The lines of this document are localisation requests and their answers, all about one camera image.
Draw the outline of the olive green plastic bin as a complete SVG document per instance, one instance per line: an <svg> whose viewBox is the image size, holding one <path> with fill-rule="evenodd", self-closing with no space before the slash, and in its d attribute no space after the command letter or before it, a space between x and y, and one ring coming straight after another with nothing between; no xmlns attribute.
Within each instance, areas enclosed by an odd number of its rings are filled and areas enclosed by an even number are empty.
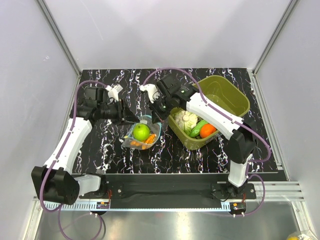
<svg viewBox="0 0 320 240"><path fill-rule="evenodd" d="M198 82L204 98L196 93L191 101L186 104L186 110L206 120L216 128L216 131L206 138L196 139L188 136L175 122L174 114L180 108L174 108L168 117L168 125L179 138L182 144L189 150L197 150L211 142L219 133L228 140L239 126L235 123L243 123L242 117L249 111L248 98L229 80L222 76L212 75Z"/></svg>

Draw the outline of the orange toy carrot pieces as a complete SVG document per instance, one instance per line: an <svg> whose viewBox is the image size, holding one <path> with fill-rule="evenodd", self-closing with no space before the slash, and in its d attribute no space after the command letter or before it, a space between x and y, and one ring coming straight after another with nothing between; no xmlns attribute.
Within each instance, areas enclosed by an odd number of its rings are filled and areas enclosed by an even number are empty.
<svg viewBox="0 0 320 240"><path fill-rule="evenodd" d="M143 150L148 149L153 145L156 141L157 135L155 133L151 134L145 141L140 142L137 140L133 140L130 145L133 147L141 147Z"/></svg>

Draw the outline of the green toy apple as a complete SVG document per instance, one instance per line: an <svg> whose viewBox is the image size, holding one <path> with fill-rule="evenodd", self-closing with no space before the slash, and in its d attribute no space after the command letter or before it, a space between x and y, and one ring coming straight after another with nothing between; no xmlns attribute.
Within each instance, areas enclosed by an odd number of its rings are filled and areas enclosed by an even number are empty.
<svg viewBox="0 0 320 240"><path fill-rule="evenodd" d="M144 142L150 136L150 128L143 123L135 125L132 131L133 137L140 142Z"/></svg>

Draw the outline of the clear zip top bag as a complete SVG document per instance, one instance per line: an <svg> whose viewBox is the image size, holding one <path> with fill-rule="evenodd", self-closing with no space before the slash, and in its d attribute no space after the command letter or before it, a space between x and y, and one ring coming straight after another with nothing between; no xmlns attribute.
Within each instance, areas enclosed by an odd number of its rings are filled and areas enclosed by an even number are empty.
<svg viewBox="0 0 320 240"><path fill-rule="evenodd" d="M131 148L136 150L150 149L160 137L162 125L152 122L150 115L142 115L139 122L135 123L121 144L122 148Z"/></svg>

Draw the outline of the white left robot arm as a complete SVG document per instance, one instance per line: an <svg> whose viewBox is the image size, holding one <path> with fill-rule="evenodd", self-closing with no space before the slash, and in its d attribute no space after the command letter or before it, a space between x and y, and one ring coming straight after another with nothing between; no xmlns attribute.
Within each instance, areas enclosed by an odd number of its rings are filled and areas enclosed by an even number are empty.
<svg viewBox="0 0 320 240"><path fill-rule="evenodd" d="M101 173L72 176L74 162L96 122L110 120L114 125L133 125L139 118L119 98L123 87L99 83L85 89L81 100L75 99L67 128L52 155L43 166L31 172L41 204L72 205L78 197L91 193L103 198L108 193L107 180Z"/></svg>

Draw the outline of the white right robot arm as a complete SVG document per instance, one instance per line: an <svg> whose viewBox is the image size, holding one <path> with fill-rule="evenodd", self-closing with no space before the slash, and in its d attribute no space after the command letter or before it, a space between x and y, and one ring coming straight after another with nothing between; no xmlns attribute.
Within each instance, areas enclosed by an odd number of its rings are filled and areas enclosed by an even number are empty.
<svg viewBox="0 0 320 240"><path fill-rule="evenodd" d="M230 164L227 183L220 189L221 195L229 199L243 195L249 178L249 160L257 144L252 133L254 124L245 123L241 117L209 100L198 83L182 84L167 75L155 84L142 84L140 90L148 95L153 123L167 119L172 109L181 108L206 120L224 135L228 140L225 152Z"/></svg>

